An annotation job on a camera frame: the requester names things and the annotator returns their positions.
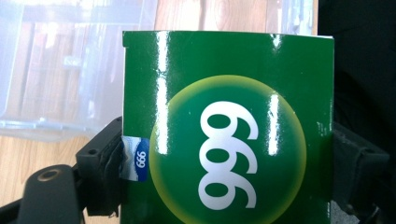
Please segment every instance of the transparent plastic container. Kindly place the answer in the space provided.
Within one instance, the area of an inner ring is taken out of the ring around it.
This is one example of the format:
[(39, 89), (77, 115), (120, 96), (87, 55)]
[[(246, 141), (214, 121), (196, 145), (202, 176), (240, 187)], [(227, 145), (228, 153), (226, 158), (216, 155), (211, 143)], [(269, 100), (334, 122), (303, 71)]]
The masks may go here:
[(122, 114), (122, 31), (152, 30), (153, 0), (0, 2), (0, 134), (89, 138)]

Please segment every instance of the green box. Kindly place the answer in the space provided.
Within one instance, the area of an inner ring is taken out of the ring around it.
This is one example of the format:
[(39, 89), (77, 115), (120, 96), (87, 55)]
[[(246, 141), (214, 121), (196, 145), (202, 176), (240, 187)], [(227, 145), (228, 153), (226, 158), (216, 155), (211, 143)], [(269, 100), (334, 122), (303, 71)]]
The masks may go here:
[(330, 223), (333, 40), (124, 32), (122, 223)]

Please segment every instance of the wooden table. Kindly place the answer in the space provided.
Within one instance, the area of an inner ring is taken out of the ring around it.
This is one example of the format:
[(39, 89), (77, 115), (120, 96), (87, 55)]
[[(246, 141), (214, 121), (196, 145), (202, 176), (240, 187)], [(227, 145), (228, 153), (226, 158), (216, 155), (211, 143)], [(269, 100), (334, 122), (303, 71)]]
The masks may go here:
[[(279, 1), (266, 0), (159, 0), (156, 30), (220, 30), (276, 32)], [(317, 18), (313, 19), (313, 35)], [(89, 140), (76, 137), (59, 143), (45, 143), (0, 136), (0, 206), (22, 196), (26, 179), (54, 164), (76, 163), (75, 154)], [(88, 217), (87, 223), (119, 223), (116, 217)]]

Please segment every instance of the blue sticker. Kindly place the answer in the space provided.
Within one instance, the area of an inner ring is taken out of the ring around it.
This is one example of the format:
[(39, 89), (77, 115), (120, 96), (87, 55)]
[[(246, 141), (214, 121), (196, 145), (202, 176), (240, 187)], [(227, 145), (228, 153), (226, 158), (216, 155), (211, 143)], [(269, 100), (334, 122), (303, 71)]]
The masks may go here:
[(147, 138), (123, 136), (123, 160), (120, 178), (145, 181), (149, 171), (149, 140)]

